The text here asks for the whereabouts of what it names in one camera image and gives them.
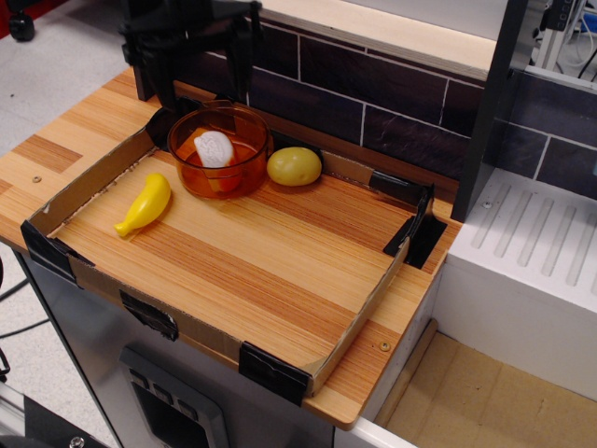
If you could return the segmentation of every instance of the white ventilated panel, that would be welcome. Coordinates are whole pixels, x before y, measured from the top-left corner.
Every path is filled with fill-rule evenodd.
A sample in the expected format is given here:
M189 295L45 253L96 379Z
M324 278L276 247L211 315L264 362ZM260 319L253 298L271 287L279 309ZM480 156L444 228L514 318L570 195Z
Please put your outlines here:
M597 312L596 227L596 201L495 170L451 255Z

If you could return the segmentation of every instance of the cable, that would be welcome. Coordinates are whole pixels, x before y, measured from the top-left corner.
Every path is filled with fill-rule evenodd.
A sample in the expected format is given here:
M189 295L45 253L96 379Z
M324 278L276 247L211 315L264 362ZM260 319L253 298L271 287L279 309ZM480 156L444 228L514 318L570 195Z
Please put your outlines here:
M12 287L11 289L9 289L7 292L5 292L4 294L0 295L0 301L4 301L6 299L8 299L10 296L12 296L15 292L17 292L20 289L23 289L24 287L26 287L29 284L29 280L27 280L26 278L21 281L20 283L18 283L17 285L15 285L14 287Z
M578 74L578 79L582 77L582 75L585 73L585 70L587 70L587 67L589 67L590 63L593 62L593 59L595 59L595 55L597 55L597 49L593 52L587 63L585 63L584 67L582 67L582 69L580 70L580 73Z
M28 327L24 327L22 329L15 329L14 331L11 331L10 333L2 334L2 335L0 335L0 339L9 338L10 336L16 336L17 334L24 333L25 331L29 331L30 329L34 329L35 327L39 327L40 325L47 324L48 322L49 322L49 319L40 320L39 322L35 322L34 324L32 324Z

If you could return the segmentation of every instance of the dark brick tile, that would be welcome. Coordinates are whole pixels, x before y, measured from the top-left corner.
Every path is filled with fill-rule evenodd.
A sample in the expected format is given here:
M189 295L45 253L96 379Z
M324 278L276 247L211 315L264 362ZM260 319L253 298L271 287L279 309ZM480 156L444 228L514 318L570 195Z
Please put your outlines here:
M537 180L597 199L597 149L552 138Z
M360 142L363 106L333 93L256 70L250 105L349 142Z
M526 74L511 122L593 146L597 142L597 95Z
M301 80L439 124L447 80L365 53L300 39Z
M255 51L254 66L285 77L299 78L299 37L263 26L264 41Z
M203 53L174 62L176 79L207 91L236 98L236 90L225 59Z
M508 126L497 168L533 178L547 141L547 136L542 133Z
M391 61L396 61L397 63L402 63L402 64L408 65L408 66L410 66L412 68L421 68L421 69L423 69L425 71L432 72L432 73L435 73L435 74L438 74L438 75L442 75L444 77L449 77L449 78L457 79L459 81L463 81L463 82L466 82L468 84L474 84L474 85L476 85L478 87L482 87L482 88L485 87L485 81L483 81L483 80L475 79L473 77L467 77L465 75L461 75L461 74L458 74L458 73L453 73L453 72L450 72L448 70L442 70L440 68L436 68L436 67L432 67L432 66L429 66L429 65L425 65L424 63L416 63L414 61L409 61L407 59L400 58L398 56L394 56L394 55L391 55L391 54L382 53L381 51L377 51L375 49L370 49L369 52L368 52L368 54L374 55L374 56L380 56L382 58L389 59Z
M448 82L441 127L470 137L475 127L483 89L456 81Z
M367 107L363 146L459 179L469 139Z

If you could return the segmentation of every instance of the yellow potato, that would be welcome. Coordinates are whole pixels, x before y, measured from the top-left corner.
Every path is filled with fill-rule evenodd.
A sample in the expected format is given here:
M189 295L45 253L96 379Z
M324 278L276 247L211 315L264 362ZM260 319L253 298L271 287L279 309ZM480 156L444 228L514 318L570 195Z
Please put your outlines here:
M317 154L306 147L285 147L268 160L271 180L288 187L309 185L321 175L322 164Z

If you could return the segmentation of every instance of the plastic fruit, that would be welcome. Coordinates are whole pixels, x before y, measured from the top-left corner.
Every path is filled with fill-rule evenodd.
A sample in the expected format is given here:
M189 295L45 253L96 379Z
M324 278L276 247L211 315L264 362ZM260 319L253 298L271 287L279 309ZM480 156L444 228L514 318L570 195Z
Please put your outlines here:
M321 175L322 164L317 154L306 147L285 147L268 160L271 180L288 187L309 185Z
M139 229L153 222L170 201L171 189L168 179L160 173L152 173L146 177L146 185L134 200L124 221L114 228L120 236Z

